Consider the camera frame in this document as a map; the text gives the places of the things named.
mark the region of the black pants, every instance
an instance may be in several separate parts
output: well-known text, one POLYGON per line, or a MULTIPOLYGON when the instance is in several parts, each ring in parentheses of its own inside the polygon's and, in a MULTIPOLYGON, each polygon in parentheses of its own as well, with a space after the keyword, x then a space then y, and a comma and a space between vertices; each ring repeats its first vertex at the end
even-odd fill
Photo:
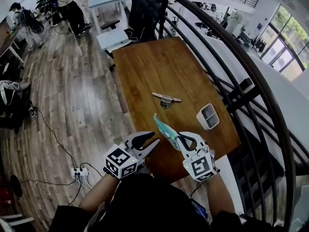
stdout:
POLYGON ((6 107, 4 111, 7 117, 0 117, 1 128, 12 130, 22 126, 25 117, 25 107, 18 94, 14 94, 12 102, 6 107))
POLYGON ((58 7, 59 12, 65 20, 68 20, 75 35, 78 35, 86 26, 84 14, 77 3, 72 1, 68 5, 58 7))

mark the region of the metal clip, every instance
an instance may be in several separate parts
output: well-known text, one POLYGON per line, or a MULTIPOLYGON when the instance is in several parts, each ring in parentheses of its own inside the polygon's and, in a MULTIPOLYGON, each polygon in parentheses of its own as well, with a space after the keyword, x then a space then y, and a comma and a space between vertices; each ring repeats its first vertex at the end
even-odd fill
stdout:
POLYGON ((156 96, 158 98, 160 98, 160 105, 163 108, 168 108, 169 105, 173 102, 181 102, 181 99, 175 98, 175 97, 171 97, 171 96, 167 96, 167 95, 161 95, 161 94, 157 94, 157 93, 153 93, 153 96, 156 96))

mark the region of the black and white marker cube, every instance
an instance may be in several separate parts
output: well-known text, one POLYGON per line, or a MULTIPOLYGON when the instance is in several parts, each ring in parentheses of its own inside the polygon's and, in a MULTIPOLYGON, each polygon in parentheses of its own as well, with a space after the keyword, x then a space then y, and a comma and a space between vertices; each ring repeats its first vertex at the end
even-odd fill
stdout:
POLYGON ((126 152, 124 144, 113 145, 104 155, 105 167, 119 179, 133 174, 137 170, 139 160, 126 152))
POLYGON ((198 151, 198 154, 183 161, 184 168, 196 181, 203 181, 217 174, 214 159, 208 150, 208 146, 205 147, 207 149, 202 148, 198 151))

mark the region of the wire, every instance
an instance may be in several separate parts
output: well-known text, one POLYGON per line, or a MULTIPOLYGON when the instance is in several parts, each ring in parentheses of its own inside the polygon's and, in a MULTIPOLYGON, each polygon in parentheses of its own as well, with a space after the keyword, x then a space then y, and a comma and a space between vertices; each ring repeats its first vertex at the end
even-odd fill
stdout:
POLYGON ((39 111, 40 114, 42 115, 42 119, 43 119, 45 125, 47 126, 47 128, 54 134, 54 137, 55 137, 57 143, 58 143, 58 144, 62 147, 62 149, 71 157, 72 164, 73 164, 73 168, 75 169, 75 164, 74 164, 75 161, 74 161, 74 159, 73 159, 73 156, 72 156, 72 155, 65 149, 65 147, 58 141, 55 131, 53 131, 53 130, 49 127, 49 125, 46 123, 46 121, 45 121, 45 119, 44 119, 44 116, 43 116, 43 114, 42 114, 42 112, 40 111, 39 108, 38 108, 38 111, 39 111))
POLYGON ((70 205, 76 200, 76 198, 77 198, 77 196, 78 196, 78 194, 79 194, 81 188, 82 188, 82 183, 79 185, 79 188, 78 188, 78 191, 77 191, 77 194, 76 194, 75 198, 74 198, 74 199, 72 200, 72 202, 69 203, 67 206, 70 206, 70 205))
POLYGON ((194 189, 193 192, 191 192, 191 194, 188 195, 188 197, 190 196, 190 199, 192 198, 192 195, 204 184, 204 182, 205 181, 197 183, 197 187, 194 189))
POLYGON ((81 181, 79 181, 79 180, 77 180, 79 183, 81 183, 82 184, 82 186, 84 187, 84 188, 87 188, 89 191, 90 191, 90 189, 88 188, 88 187, 86 187, 84 184, 83 184, 83 178, 82 178, 82 180, 81 181))
POLYGON ((88 176, 86 176, 85 181, 86 181, 86 183, 87 183, 91 188, 93 188, 93 186, 89 184, 88 176))
POLYGON ((88 164, 90 167, 92 167, 95 171, 97 171, 97 173, 103 178, 103 175, 101 175, 100 174, 100 172, 94 167, 94 166, 92 166, 90 163, 88 163, 88 162, 83 162, 80 166, 79 166, 79 168, 81 169, 82 168, 82 165, 83 164, 88 164))
POLYGON ((47 181, 33 180, 33 179, 23 180, 23 181, 20 181, 20 183, 25 183, 25 182, 29 182, 29 181, 32 181, 32 182, 42 182, 44 184, 50 184, 50 185, 54 185, 54 186, 70 186, 70 185, 72 185, 73 183, 76 182, 76 177, 75 177, 74 181, 69 183, 69 184, 55 184, 55 183, 51 183, 51 182, 47 182, 47 181))

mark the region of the white box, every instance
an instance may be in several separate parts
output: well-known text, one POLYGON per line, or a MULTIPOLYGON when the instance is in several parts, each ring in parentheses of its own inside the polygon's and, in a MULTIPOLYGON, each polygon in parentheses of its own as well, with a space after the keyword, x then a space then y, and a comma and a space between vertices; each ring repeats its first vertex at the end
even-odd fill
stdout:
POLYGON ((197 120, 205 130, 211 130, 219 124, 219 117, 211 103, 204 106, 197 114, 197 120))

